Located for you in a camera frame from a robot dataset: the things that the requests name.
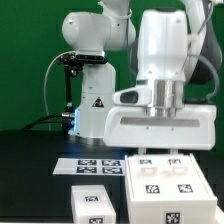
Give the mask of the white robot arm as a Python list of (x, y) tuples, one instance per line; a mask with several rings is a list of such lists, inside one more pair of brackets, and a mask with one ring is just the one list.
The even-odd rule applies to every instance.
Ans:
[(181, 0), (184, 9), (148, 9), (133, 26), (130, 0), (102, 0), (100, 14), (73, 12), (62, 25), (83, 72), (70, 136), (113, 147), (210, 150), (212, 93), (184, 101), (188, 83), (217, 81), (222, 52), (211, 15), (222, 0)]

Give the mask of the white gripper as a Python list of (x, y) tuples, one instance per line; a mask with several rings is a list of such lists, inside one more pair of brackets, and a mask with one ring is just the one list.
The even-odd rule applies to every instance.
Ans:
[(216, 107), (187, 104), (174, 117), (149, 116), (144, 107), (116, 106), (108, 113), (103, 141), (107, 146), (138, 148), (146, 155), (147, 148), (211, 150), (215, 145)]

